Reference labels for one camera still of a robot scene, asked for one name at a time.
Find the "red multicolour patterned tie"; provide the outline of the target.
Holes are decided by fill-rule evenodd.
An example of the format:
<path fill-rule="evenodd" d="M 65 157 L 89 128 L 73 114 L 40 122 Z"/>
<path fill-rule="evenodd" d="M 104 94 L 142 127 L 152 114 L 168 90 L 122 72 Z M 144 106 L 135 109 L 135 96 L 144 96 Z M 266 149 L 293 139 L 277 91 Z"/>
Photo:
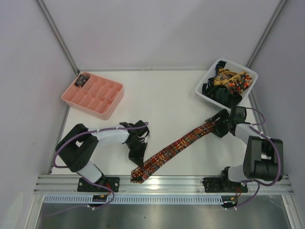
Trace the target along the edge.
<path fill-rule="evenodd" d="M 185 150 L 198 139 L 211 133 L 215 128 L 214 122 L 206 122 L 203 125 L 193 129 L 186 135 L 171 143 L 155 155 L 151 156 L 143 163 L 142 167 L 137 167 L 131 172 L 131 183 L 142 184 L 158 169 L 165 165 L 168 161 Z"/>

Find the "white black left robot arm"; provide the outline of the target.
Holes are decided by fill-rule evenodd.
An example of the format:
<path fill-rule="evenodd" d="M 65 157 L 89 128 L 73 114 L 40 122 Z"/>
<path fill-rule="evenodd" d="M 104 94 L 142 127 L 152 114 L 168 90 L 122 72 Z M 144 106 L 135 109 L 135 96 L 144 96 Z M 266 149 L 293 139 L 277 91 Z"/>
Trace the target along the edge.
<path fill-rule="evenodd" d="M 105 183 L 105 175 L 91 161 L 97 145 L 127 145 L 129 160 L 142 168 L 147 148 L 145 138 L 149 133 L 148 123 L 142 120 L 135 124 L 121 122 L 102 129 L 90 129 L 84 124 L 77 124 L 57 144 L 52 165 L 77 173 L 90 185 L 102 186 Z"/>

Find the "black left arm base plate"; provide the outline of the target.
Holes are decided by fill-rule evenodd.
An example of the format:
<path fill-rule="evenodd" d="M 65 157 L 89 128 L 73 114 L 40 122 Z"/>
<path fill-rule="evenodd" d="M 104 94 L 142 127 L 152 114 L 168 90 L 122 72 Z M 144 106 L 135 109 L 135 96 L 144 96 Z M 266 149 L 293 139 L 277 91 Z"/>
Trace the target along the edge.
<path fill-rule="evenodd" d="M 78 182 L 78 192 L 109 192 L 111 189 L 113 192 L 118 192 L 120 186 L 119 177 L 105 177 L 102 176 L 95 183 L 88 181 L 81 177 Z"/>

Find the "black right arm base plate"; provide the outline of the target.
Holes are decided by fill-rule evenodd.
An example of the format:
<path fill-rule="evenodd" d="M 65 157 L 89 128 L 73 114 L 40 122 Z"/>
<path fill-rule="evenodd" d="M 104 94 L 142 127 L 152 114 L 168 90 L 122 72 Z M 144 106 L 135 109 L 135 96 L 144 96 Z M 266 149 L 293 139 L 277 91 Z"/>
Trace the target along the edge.
<path fill-rule="evenodd" d="M 206 193 L 247 193 L 247 186 L 238 182 L 225 181 L 220 177 L 205 177 L 202 180 Z"/>

